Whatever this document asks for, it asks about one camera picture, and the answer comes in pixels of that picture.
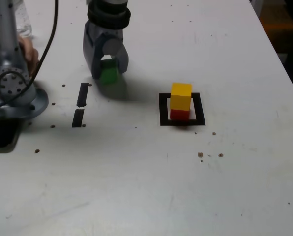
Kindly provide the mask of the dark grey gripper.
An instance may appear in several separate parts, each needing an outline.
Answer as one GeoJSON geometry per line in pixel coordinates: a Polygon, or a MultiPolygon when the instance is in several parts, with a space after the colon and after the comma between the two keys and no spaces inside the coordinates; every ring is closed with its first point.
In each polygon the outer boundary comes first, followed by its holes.
{"type": "Polygon", "coordinates": [[[127,71],[129,65],[129,55],[123,44],[123,30],[107,29],[86,22],[83,36],[83,54],[87,65],[94,79],[100,79],[101,76],[101,59],[104,55],[110,55],[115,59],[118,71],[123,74],[127,71]],[[105,37],[111,37],[104,43],[105,37]]]}

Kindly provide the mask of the person's hand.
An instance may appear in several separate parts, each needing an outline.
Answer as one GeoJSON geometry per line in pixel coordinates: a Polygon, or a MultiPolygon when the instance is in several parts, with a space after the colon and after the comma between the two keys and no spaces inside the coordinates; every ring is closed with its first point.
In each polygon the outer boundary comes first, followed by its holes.
{"type": "Polygon", "coordinates": [[[18,42],[27,64],[29,76],[31,77],[39,63],[38,51],[34,48],[30,38],[22,38],[21,36],[18,36],[18,42]]]}

